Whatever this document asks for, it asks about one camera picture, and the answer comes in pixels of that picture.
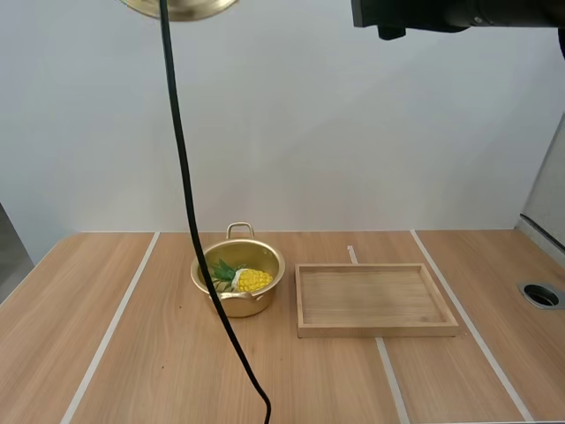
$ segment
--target toy pineapple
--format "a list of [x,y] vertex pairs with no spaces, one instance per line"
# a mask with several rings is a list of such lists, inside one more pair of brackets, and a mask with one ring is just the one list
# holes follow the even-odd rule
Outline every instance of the toy pineapple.
[[212,265],[212,278],[215,290],[220,293],[255,292],[273,281],[267,272],[245,268],[245,265],[232,268],[222,260]]

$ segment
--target wooden tray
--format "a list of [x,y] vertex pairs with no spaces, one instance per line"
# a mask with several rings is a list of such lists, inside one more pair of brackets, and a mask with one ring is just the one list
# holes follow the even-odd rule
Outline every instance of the wooden tray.
[[296,266],[298,337],[454,336],[424,264]]

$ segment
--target pot handle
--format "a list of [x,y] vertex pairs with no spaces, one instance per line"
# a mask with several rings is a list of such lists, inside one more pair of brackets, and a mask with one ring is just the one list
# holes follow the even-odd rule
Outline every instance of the pot handle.
[[231,223],[228,227],[228,230],[226,231],[227,240],[231,239],[231,230],[233,230],[235,227],[247,227],[247,229],[249,230],[249,235],[252,239],[255,239],[255,231],[253,231],[251,224],[246,223],[245,221],[237,221],[236,223]]

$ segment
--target black cable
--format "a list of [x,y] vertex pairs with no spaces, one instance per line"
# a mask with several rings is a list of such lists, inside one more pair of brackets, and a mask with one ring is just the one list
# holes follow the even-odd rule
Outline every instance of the black cable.
[[237,341],[236,334],[231,328],[230,320],[228,320],[226,313],[223,311],[222,303],[218,299],[218,295],[215,292],[214,285],[212,284],[212,278],[210,277],[210,272],[208,271],[206,258],[204,257],[204,252],[202,251],[202,245],[200,244],[198,228],[196,226],[196,216],[194,215],[194,204],[192,202],[191,176],[188,169],[185,137],[183,135],[183,126],[180,119],[180,109],[178,107],[177,83],[175,80],[175,65],[173,63],[173,51],[170,42],[169,10],[167,8],[167,0],[159,0],[159,10],[161,12],[162,49],[165,55],[165,68],[167,70],[167,86],[169,88],[170,112],[173,117],[173,126],[175,127],[178,160],[180,162],[180,170],[183,178],[183,189],[185,192],[186,215],[188,217],[188,226],[191,231],[194,252],[196,252],[198,264],[200,265],[202,276],[204,277],[208,292],[210,293],[210,298],[212,298],[215,310],[218,312],[218,315],[220,315],[220,320],[222,320],[223,327],[225,328],[226,333],[228,333],[231,344],[236,350],[237,356],[239,357],[239,360],[241,360],[241,363],[244,366],[245,372],[249,376],[253,387],[265,401],[265,405],[267,407],[267,413],[265,414],[265,424],[268,424],[271,418],[271,402],[265,391],[263,391],[263,389],[259,385],[257,378],[255,378],[255,375],[251,370],[251,366],[249,365],[249,362],[245,357],[244,351]]

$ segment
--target wooden table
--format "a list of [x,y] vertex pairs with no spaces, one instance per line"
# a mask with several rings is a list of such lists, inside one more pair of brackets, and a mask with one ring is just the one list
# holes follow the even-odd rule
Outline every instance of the wooden table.
[[[516,289],[565,289],[565,271],[520,232],[257,237],[288,271],[271,307],[232,325],[271,422],[565,420],[565,310],[537,309]],[[221,238],[202,235],[204,245]],[[264,405],[191,282],[192,257],[179,233],[82,233],[56,245],[0,306],[0,422],[262,422]],[[461,335],[298,339],[294,264],[356,259],[425,263]]]

